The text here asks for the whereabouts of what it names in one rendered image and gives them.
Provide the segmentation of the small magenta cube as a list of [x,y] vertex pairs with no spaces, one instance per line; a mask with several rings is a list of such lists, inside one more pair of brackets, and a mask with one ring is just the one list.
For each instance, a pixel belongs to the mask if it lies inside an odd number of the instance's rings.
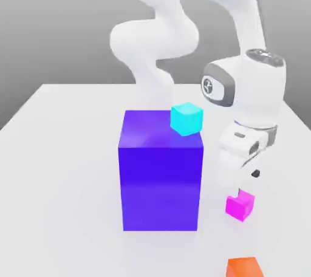
[[225,212],[235,219],[243,222],[253,211],[254,203],[254,195],[239,189],[236,197],[227,197]]

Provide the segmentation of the large purple box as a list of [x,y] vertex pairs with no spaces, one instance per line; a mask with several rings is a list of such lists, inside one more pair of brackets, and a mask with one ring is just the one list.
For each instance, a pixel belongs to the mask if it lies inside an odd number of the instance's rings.
[[127,110],[118,143],[125,231],[196,231],[203,165],[200,133],[181,136],[169,111]]

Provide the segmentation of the small cyan cube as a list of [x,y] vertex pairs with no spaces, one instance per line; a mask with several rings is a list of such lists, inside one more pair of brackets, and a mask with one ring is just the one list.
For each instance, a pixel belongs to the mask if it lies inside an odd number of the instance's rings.
[[170,127],[181,136],[199,133],[203,126],[203,109],[187,102],[171,107]]

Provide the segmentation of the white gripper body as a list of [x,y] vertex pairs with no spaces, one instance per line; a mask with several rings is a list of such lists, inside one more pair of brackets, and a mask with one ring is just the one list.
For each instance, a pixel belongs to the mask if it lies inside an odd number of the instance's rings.
[[253,167],[246,159],[232,154],[220,154],[218,160],[218,184],[226,196],[236,196],[239,189],[251,180]]

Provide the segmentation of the small orange cube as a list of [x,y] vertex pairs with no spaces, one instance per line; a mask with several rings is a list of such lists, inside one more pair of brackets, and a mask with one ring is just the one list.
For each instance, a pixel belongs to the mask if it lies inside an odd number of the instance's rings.
[[225,277],[264,277],[255,257],[233,258],[227,263]]

